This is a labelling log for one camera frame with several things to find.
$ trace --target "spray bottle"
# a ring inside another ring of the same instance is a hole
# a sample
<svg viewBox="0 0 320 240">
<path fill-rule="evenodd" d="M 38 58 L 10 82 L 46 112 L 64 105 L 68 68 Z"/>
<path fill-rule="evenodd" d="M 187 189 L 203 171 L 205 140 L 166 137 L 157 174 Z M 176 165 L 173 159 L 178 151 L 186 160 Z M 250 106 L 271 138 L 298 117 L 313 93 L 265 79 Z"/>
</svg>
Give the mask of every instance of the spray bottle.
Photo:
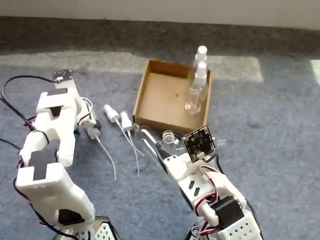
<svg viewBox="0 0 320 240">
<path fill-rule="evenodd" d="M 201 61 L 197 65 L 194 80 L 188 88 L 185 110 L 190 114 L 198 114 L 207 94 L 207 63 Z"/>
</svg>

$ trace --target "black wire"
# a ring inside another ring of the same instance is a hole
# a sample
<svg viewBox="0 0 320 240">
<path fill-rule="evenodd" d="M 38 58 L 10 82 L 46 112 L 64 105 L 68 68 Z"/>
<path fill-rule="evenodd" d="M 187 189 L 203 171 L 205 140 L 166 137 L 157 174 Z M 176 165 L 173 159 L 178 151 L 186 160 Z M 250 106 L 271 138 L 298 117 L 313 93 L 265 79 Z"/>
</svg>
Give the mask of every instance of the black wire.
<svg viewBox="0 0 320 240">
<path fill-rule="evenodd" d="M 62 232 L 58 229 L 56 229 L 55 227 L 51 226 L 45 219 L 43 216 L 41 216 L 35 209 L 34 209 L 34 206 L 32 206 L 32 204 L 30 203 L 30 206 L 31 208 L 33 209 L 33 211 L 35 212 L 35 214 L 37 215 L 37 217 L 40 219 L 40 221 L 42 221 L 44 223 L 44 225 L 46 225 L 50 230 L 54 231 L 56 234 L 59 234 L 59 235 L 62 235 L 62 236 L 65 236 L 67 238 L 71 238 L 71 239 L 74 239 L 74 240 L 79 240 L 79 238 L 77 238 L 76 236 L 74 235 L 71 235 L 71 234 L 67 234 L 65 232 Z"/>
<path fill-rule="evenodd" d="M 222 170 L 221 166 L 220 166 L 218 154 L 216 154 L 215 161 L 216 161 L 216 165 L 217 165 L 219 171 L 220 171 L 222 174 L 225 174 L 224 171 Z M 260 223 L 259 223 L 259 220 L 258 220 L 257 213 L 256 213 L 254 207 L 253 207 L 253 206 L 251 205 L 251 203 L 248 201 L 248 199 L 246 199 L 246 203 L 247 203 L 248 207 L 251 209 L 251 212 L 252 212 L 252 214 L 253 214 L 254 220 L 256 221 L 256 224 L 258 225 L 258 227 L 259 227 L 259 229 L 260 229 L 260 236 L 261 236 L 262 240 L 264 240 L 264 235 L 262 234 L 262 230 L 261 230 L 261 227 L 260 227 Z"/>
<path fill-rule="evenodd" d="M 222 173 L 222 174 L 226 175 L 226 174 L 224 173 L 224 171 L 222 170 L 221 166 L 220 166 L 220 163 L 219 163 L 219 155 L 218 155 L 218 154 L 216 154 L 215 162 L 216 162 L 216 165 L 217 165 L 217 167 L 218 167 L 218 169 L 219 169 L 220 173 Z"/>
<path fill-rule="evenodd" d="M 260 236 L 261 236 L 262 240 L 264 240 L 264 235 L 262 234 L 262 231 L 261 231 L 261 227 L 260 227 L 260 223 L 259 223 L 259 220 L 258 220 L 257 213 L 256 213 L 254 207 L 251 205 L 251 203 L 249 202 L 248 199 L 246 199 L 246 203 L 247 203 L 248 207 L 251 209 L 251 212 L 253 214 L 254 220 L 256 221 L 256 224 L 259 226 Z"/>
<path fill-rule="evenodd" d="M 1 96 L 2 96 L 2 99 L 1 101 L 6 104 L 12 111 L 15 112 L 15 114 L 17 114 L 27 125 L 28 127 L 30 128 L 30 130 L 34 130 L 35 128 L 31 125 L 31 123 L 28 121 L 28 119 L 21 113 L 17 110 L 16 107 L 14 107 L 9 101 L 8 99 L 6 98 L 6 87 L 8 85 L 8 83 L 10 83 L 12 80 L 14 79 L 40 79 L 40 80 L 43 80 L 43 81 L 46 81 L 46 82 L 49 82 L 49 83 L 53 83 L 52 80 L 50 79 L 47 79 L 45 77 L 42 77 L 42 76 L 34 76 L 34 75 L 18 75 L 18 76 L 14 76 L 14 77 L 11 77 L 8 81 L 5 82 L 3 88 L 2 88 L 2 92 L 1 92 Z"/>
<path fill-rule="evenodd" d="M 0 142 L 9 144 L 9 145 L 11 145 L 12 147 L 14 147 L 14 148 L 16 148 L 16 149 L 21 150 L 21 147 L 15 145 L 14 143 L 12 143 L 12 142 L 10 142 L 10 141 L 8 141 L 8 140 L 3 139 L 3 138 L 0 138 Z"/>
<path fill-rule="evenodd" d="M 40 131 L 40 130 L 37 130 L 37 129 L 34 129 L 33 130 L 34 132 L 39 132 L 39 133 L 42 133 L 45 137 L 45 140 L 46 140 L 46 144 L 49 144 L 50 141 L 49 141 L 49 138 L 48 138 L 48 135 L 44 132 L 44 131 Z"/>
</svg>

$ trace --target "white spray nozzle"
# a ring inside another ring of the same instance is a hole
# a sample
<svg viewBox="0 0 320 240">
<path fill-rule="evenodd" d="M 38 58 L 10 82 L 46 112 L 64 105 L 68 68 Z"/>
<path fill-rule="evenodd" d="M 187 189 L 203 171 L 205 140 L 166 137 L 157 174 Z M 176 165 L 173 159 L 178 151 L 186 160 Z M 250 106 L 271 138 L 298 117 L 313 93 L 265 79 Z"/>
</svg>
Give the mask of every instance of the white spray nozzle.
<svg viewBox="0 0 320 240">
<path fill-rule="evenodd" d="M 117 111 L 114 110 L 110 105 L 104 105 L 103 110 L 112 123 L 115 123 L 120 118 L 119 113 L 117 113 Z"/>
<path fill-rule="evenodd" d="M 199 46 L 198 47 L 198 52 L 195 55 L 195 59 L 197 62 L 203 62 L 207 60 L 207 47 L 206 46 Z"/>
<path fill-rule="evenodd" d="M 194 83 L 196 85 L 204 87 L 207 83 L 207 63 L 205 61 L 201 61 L 198 64 L 196 69 L 196 73 L 194 75 Z"/>
<path fill-rule="evenodd" d="M 128 114 L 125 111 L 120 113 L 121 116 L 121 127 L 126 131 L 131 131 L 133 129 L 132 121 L 130 120 Z"/>
</svg>

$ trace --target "perforated plate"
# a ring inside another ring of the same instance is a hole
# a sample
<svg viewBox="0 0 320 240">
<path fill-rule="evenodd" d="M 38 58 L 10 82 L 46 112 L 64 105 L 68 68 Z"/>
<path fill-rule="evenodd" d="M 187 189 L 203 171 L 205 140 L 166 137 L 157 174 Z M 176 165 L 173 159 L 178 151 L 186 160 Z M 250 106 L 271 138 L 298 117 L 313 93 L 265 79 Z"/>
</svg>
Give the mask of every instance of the perforated plate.
<svg viewBox="0 0 320 240">
<path fill-rule="evenodd" d="M 261 240 L 260 229 L 254 216 L 248 210 L 243 210 L 243 213 L 243 218 L 218 231 L 214 234 L 215 237 L 219 240 Z"/>
<path fill-rule="evenodd" d="M 88 235 L 85 232 L 76 232 L 72 229 L 65 231 L 66 234 L 75 235 L 79 240 L 87 240 Z M 72 238 L 61 236 L 60 240 L 73 240 Z M 103 222 L 99 229 L 96 231 L 94 239 L 91 240 L 117 240 L 117 237 L 114 236 L 108 223 Z"/>
<path fill-rule="evenodd" d="M 95 240 L 116 240 L 109 224 L 102 223 L 95 233 Z"/>
</svg>

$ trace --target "open cardboard box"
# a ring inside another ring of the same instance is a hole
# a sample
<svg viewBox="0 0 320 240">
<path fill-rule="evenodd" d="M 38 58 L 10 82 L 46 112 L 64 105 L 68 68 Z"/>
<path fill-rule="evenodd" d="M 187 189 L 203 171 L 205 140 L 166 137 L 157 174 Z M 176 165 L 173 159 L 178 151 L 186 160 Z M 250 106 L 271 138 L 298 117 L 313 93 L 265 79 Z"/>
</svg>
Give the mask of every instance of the open cardboard box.
<svg viewBox="0 0 320 240">
<path fill-rule="evenodd" d="M 160 60 L 148 60 L 133 110 L 133 121 L 139 125 L 190 133 L 207 124 L 211 95 L 211 72 L 207 74 L 208 94 L 201 112 L 185 110 L 188 75 L 191 66 Z"/>
</svg>

